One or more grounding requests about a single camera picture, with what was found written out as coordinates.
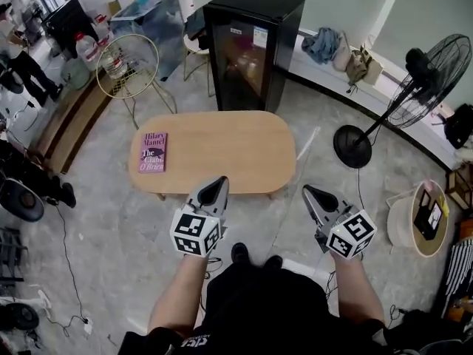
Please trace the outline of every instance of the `wooden step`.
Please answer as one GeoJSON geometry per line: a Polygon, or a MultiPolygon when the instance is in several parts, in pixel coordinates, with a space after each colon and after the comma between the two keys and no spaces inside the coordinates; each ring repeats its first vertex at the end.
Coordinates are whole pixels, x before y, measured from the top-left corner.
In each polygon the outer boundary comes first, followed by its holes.
{"type": "MultiPolygon", "coordinates": [[[[99,73],[101,85],[112,91],[113,82],[105,73],[99,73]]],[[[42,166],[54,173],[67,173],[89,134],[90,129],[112,98],[91,77],[79,90],[70,90],[58,104],[50,122],[30,150],[44,156],[42,166]]]]}

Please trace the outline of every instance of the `person standing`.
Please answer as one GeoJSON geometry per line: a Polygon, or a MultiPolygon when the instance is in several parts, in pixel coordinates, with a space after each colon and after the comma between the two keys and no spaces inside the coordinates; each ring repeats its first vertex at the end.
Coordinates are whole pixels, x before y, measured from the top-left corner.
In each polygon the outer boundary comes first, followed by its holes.
{"type": "Polygon", "coordinates": [[[48,95],[53,100],[59,97],[62,85],[57,86],[50,80],[40,65],[23,51],[27,44],[13,32],[14,25],[7,19],[8,8],[9,5],[0,4],[0,53],[9,58],[8,67],[18,74],[30,95],[43,106],[48,95]],[[32,76],[45,89],[44,91],[31,80],[32,76]]]}

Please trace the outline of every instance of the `glass fridge door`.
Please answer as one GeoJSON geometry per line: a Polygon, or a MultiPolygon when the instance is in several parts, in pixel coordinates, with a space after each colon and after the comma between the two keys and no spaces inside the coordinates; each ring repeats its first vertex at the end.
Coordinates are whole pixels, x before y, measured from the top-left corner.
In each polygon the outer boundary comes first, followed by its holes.
{"type": "Polygon", "coordinates": [[[265,110],[268,29],[237,19],[213,21],[222,110],[265,110]]]}

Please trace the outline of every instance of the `oval wooden table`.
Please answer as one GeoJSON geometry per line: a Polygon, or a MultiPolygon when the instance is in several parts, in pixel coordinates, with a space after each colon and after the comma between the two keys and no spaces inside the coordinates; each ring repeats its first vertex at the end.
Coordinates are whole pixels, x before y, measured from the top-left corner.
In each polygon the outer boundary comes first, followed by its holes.
{"type": "Polygon", "coordinates": [[[128,170],[144,192],[188,194],[203,181],[227,176],[231,194],[270,194],[294,175],[296,151],[287,124],[261,111],[201,112],[160,115],[136,132],[128,170]],[[141,139],[168,133],[165,172],[138,171],[141,139]]]}

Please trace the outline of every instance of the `book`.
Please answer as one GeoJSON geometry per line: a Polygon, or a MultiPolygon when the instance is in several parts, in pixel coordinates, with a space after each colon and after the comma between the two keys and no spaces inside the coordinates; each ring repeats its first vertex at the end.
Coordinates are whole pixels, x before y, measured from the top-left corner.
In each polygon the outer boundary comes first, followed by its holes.
{"type": "Polygon", "coordinates": [[[164,172],[167,133],[146,133],[141,139],[139,172],[164,172]]]}

